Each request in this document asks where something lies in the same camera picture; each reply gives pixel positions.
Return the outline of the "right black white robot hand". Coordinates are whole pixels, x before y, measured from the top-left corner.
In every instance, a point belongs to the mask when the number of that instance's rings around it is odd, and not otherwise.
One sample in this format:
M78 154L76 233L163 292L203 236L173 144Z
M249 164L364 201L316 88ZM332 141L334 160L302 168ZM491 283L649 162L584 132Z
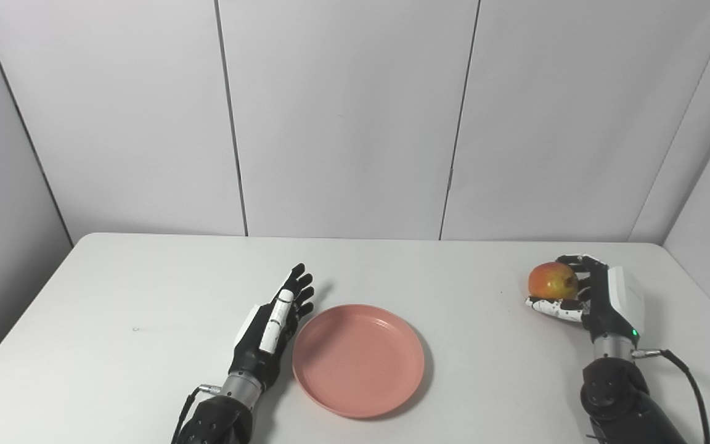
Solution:
M591 255L562 255L556 263L575 273L577 292L572 300L530 295L525 305L563 321L580 323L591 341L603 335L620 335L637 346L645 323L645 296L633 276L622 266L611 267Z

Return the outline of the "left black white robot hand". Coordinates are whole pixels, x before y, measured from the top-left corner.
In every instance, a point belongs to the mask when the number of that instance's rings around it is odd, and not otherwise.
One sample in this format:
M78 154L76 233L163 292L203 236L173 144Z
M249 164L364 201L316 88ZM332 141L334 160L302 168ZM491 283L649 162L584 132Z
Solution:
M229 373L251 374L262 390L274 385L288 341L298 331L301 319L314 309L308 301L315 292L312 282L312 274L299 263L269 303L254 306L240 328Z

